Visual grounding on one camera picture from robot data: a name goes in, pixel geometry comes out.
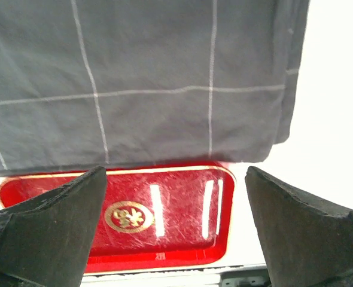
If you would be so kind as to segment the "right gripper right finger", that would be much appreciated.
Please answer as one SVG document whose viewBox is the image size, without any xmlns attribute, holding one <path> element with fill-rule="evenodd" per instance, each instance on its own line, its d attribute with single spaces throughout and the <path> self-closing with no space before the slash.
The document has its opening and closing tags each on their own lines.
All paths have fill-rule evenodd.
<svg viewBox="0 0 353 287">
<path fill-rule="evenodd" d="M 353 209 L 254 166 L 245 183 L 272 286 L 353 286 Z"/>
</svg>

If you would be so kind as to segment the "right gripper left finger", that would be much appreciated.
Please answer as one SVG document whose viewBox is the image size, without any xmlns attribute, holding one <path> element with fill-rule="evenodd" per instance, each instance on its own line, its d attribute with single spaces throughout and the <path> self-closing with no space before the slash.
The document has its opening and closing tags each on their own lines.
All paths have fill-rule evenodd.
<svg viewBox="0 0 353 287">
<path fill-rule="evenodd" d="M 106 192 L 106 170 L 0 210 L 0 286 L 80 286 Z"/>
</svg>

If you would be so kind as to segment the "red rectangular tray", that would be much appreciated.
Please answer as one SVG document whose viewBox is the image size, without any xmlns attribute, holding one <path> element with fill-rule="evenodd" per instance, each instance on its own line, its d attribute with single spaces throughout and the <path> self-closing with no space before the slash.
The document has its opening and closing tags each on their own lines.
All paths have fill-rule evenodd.
<svg viewBox="0 0 353 287">
<path fill-rule="evenodd" d="M 7 178 L 4 209 L 83 173 Z M 217 163 L 106 170 L 87 274 L 210 264 L 226 252 L 236 179 Z"/>
</svg>

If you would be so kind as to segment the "grey checked cloth napkin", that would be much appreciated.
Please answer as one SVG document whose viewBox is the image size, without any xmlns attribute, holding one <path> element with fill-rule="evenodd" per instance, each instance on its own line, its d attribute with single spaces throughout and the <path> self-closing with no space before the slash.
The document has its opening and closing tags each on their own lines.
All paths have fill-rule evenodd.
<svg viewBox="0 0 353 287">
<path fill-rule="evenodd" d="M 258 163 L 290 135 L 308 1 L 0 1 L 0 176 Z"/>
</svg>

